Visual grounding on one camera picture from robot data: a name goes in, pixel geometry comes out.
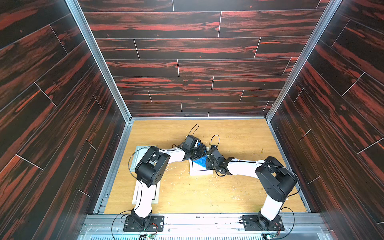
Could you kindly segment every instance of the wooden table surface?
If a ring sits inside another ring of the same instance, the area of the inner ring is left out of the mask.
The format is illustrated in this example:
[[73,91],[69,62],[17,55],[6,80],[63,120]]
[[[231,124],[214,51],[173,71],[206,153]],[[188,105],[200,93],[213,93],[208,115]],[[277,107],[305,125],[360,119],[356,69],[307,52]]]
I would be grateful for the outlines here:
[[[213,135],[220,136],[218,149],[225,158],[256,161],[273,156],[285,166],[264,119],[135,121],[104,213],[118,214],[134,207],[136,179],[129,173],[128,159],[137,145],[172,148],[172,144],[178,145],[185,139],[196,123],[200,127],[194,136],[206,146]],[[161,180],[159,203],[152,204],[152,209],[156,214],[258,212],[266,196],[258,179],[241,175],[190,176],[188,161],[175,162],[167,166]],[[306,211],[298,194],[283,206],[294,212]]]

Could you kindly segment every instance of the wood grain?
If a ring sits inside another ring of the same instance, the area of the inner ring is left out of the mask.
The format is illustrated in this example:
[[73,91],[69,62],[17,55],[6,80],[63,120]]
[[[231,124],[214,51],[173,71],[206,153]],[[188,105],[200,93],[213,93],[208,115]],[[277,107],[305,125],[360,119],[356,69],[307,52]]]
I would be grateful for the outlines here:
[[104,59],[139,59],[133,39],[97,38],[96,42]]
[[332,48],[384,84],[383,40],[384,34],[349,21]]
[[384,140],[372,145],[359,154],[361,160],[375,173],[375,175],[384,182]]
[[331,47],[340,35],[341,31],[343,31],[344,27],[347,25],[348,21],[349,18],[346,18],[336,12],[321,35],[321,41]]
[[0,48],[43,28],[69,13],[67,4],[62,0],[3,2],[0,12],[0,35],[6,37],[0,38]]
[[175,60],[110,60],[106,63],[118,77],[177,77]]
[[50,26],[1,49],[0,109],[65,55],[65,50]]
[[309,36],[261,38],[255,58],[298,57]]
[[[332,167],[328,170],[328,175],[322,175],[323,179],[328,178],[324,181],[329,185],[332,196],[340,205],[340,209],[344,211],[351,226],[359,224],[359,219],[361,219],[367,225],[366,229],[371,229],[372,225],[376,225],[376,223],[372,224],[373,219],[367,217],[367,212],[371,216],[375,216],[375,219],[384,216],[381,213],[381,202],[383,202],[384,196],[383,183],[375,178],[372,170],[358,158],[329,122],[329,117],[324,115],[309,97],[306,89],[300,94],[295,105],[298,106],[300,114],[332,163],[327,164]],[[375,239],[377,231],[370,232],[372,238]],[[363,230],[359,230],[357,234],[362,236]]]
[[320,0],[319,5],[316,7],[317,9],[324,9],[327,7],[330,0]]
[[310,35],[323,10],[223,12],[220,37]]
[[58,236],[65,219],[71,212],[70,208],[79,192],[80,185],[83,181],[87,181],[84,176],[95,152],[96,150],[88,142],[84,142],[33,239],[48,240]]
[[104,80],[101,73],[94,66],[19,150],[18,154],[44,168],[64,136],[75,124],[89,101],[93,99],[93,95],[102,81]]
[[253,58],[260,38],[135,39],[140,59]]
[[318,41],[307,61],[340,95],[363,74],[322,41]]
[[243,92],[240,102],[274,101],[279,95],[280,89],[273,90],[246,90]]
[[268,109],[264,112],[211,112],[210,117],[265,117]]
[[363,150],[383,136],[308,62],[302,68],[297,80],[355,152]]
[[72,52],[44,74],[36,84],[56,104],[67,96],[73,87],[95,63],[94,58],[83,41]]
[[94,148],[99,149],[100,143],[102,142],[108,127],[114,122],[113,116],[116,111],[118,111],[118,108],[115,106],[115,102],[111,97],[104,106],[102,113],[98,115],[92,130],[88,133],[87,140]]
[[318,0],[174,0],[175,11],[243,11],[243,10],[289,10],[313,9]]
[[181,113],[180,103],[126,103],[131,113]]
[[150,91],[154,103],[239,102],[242,91]]
[[79,0],[85,12],[171,12],[172,0]]
[[0,112],[0,169],[14,157],[55,106],[35,85],[28,87]]
[[343,97],[384,135],[383,84],[363,74]]
[[84,41],[72,14],[52,23],[51,27],[68,53]]
[[120,94],[126,103],[151,103],[148,91],[120,91]]
[[215,38],[220,12],[86,12],[96,38]]
[[190,91],[211,90],[212,77],[114,77],[120,91]]
[[344,1],[338,8],[340,14],[384,33],[382,15],[384,4],[376,0]]
[[[264,119],[135,121],[104,213],[120,213],[132,206],[136,180],[127,177],[127,164],[137,145],[156,144],[159,148],[170,148],[173,143],[182,142],[185,134],[196,123],[200,127],[194,135],[204,144],[208,145],[213,135],[220,135],[219,151],[225,158],[233,156],[256,160],[274,156],[284,164]],[[164,132],[167,136],[159,141],[158,135]],[[168,166],[161,180],[159,204],[152,205],[153,213],[257,212],[262,207],[266,193],[259,181],[246,181],[249,177],[240,175],[190,176],[188,164],[184,161]],[[186,207],[187,199],[196,201]],[[284,206],[295,212],[305,212],[297,195],[286,201]]]
[[179,60],[180,76],[253,76],[282,74],[289,58]]
[[288,75],[215,77],[212,90],[281,89]]
[[184,113],[193,112],[262,112],[267,102],[184,103]]
[[289,63],[287,64],[285,70],[284,70],[284,74],[290,74],[293,67],[295,66],[296,62],[297,62],[297,59],[298,57],[292,57],[290,60],[289,60]]
[[208,113],[132,113],[133,117],[208,117]]
[[0,171],[0,235],[41,172],[17,155]]

